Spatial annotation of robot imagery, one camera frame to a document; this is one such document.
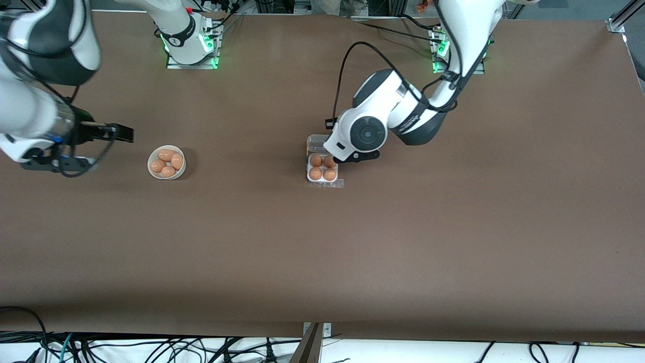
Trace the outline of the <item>clear plastic egg box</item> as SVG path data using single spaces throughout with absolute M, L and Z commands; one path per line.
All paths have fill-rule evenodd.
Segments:
M 337 178 L 334 181 L 331 181 L 331 182 L 325 181 L 324 178 L 318 181 L 311 181 L 308 178 L 309 169 L 312 168 L 309 165 L 309 157 L 312 154 L 320 154 L 323 158 L 325 158 L 327 155 L 331 155 L 329 151 L 327 151 L 327 149 L 325 149 L 324 147 L 325 140 L 327 140 L 327 135 L 324 135 L 324 134 L 311 134 L 310 136 L 308 136 L 306 140 L 305 166 L 306 166 L 306 178 L 308 180 L 308 184 L 313 188 L 343 188 L 343 186 L 345 186 L 345 179 L 341 178 L 340 176 L 338 163 L 334 168 L 337 172 Z M 326 167 L 323 165 L 320 168 L 324 172 Z

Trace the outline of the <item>white round bowl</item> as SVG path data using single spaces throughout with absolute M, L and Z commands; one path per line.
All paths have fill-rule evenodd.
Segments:
M 182 177 L 187 168 L 184 152 L 176 146 L 164 145 L 155 149 L 147 161 L 148 172 L 159 180 L 175 180 Z

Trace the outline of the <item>person in khaki trousers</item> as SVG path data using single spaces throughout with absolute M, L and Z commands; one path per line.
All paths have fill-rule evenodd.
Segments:
M 309 0 L 313 15 L 335 15 L 345 18 L 359 16 L 367 0 Z

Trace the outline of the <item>aluminium profile beam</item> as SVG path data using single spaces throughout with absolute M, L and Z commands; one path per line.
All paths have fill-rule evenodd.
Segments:
M 325 332 L 324 323 L 310 323 L 296 350 L 293 352 L 289 363 L 320 363 L 320 354 Z

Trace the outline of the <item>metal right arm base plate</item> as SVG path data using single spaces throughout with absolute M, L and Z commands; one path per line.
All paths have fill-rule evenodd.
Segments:
M 201 32 L 199 36 L 200 50 L 203 50 L 203 59 L 193 64 L 181 64 L 170 53 L 167 54 L 167 69 L 182 70 L 216 70 L 219 67 L 221 46 L 223 43 L 223 28 L 218 27 L 216 30 Z

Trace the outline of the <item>aluminium frame corner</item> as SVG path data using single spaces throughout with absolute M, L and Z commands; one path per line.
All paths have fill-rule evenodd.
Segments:
M 608 32 L 612 34 L 624 33 L 626 22 L 643 7 L 645 7 L 645 0 L 629 0 L 622 9 L 616 11 L 605 21 Z

